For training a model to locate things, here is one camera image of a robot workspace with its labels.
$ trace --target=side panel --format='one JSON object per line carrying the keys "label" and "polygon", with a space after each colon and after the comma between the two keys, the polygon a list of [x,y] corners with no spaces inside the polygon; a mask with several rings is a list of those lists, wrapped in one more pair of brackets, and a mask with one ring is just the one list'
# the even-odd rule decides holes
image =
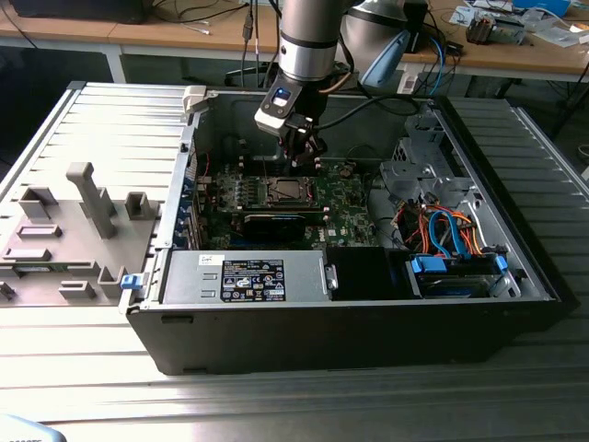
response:
{"label": "side panel", "polygon": [[127,319],[167,375],[345,369],[487,359],[552,303],[494,306],[135,311]]}

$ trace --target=sticker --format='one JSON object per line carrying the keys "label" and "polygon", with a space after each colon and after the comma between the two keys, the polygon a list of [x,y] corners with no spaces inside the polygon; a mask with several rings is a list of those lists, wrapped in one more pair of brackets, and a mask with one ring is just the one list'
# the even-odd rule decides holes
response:
{"label": "sticker", "polygon": [[201,255],[199,265],[223,265],[225,255]]}
{"label": "sticker", "polygon": [[221,299],[224,302],[285,301],[284,275],[282,260],[223,261]]}

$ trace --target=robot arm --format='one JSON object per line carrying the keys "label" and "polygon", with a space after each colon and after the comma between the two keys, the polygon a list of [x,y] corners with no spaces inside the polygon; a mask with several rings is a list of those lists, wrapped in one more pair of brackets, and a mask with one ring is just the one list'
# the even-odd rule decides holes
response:
{"label": "robot arm", "polygon": [[325,150],[312,132],[325,110],[329,76],[343,14],[356,0],[285,0],[279,50],[280,70],[262,101],[258,127],[283,139],[295,166]]}

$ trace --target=metal bracket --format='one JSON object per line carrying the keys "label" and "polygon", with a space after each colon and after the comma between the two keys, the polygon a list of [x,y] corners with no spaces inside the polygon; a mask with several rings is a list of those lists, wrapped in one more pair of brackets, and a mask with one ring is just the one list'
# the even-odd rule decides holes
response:
{"label": "metal bracket", "polygon": [[335,268],[335,265],[326,265],[325,266],[325,280],[328,283],[329,290],[337,290],[340,286],[338,284],[338,272]]}

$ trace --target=desk clutter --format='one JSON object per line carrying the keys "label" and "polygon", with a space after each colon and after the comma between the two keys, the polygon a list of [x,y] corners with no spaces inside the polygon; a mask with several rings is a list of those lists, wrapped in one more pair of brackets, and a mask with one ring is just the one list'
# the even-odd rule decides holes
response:
{"label": "desk clutter", "polygon": [[522,44],[526,34],[568,48],[589,41],[589,28],[561,17],[569,8],[584,5],[569,0],[473,0],[457,6],[449,22],[466,28],[467,41],[475,44]]}

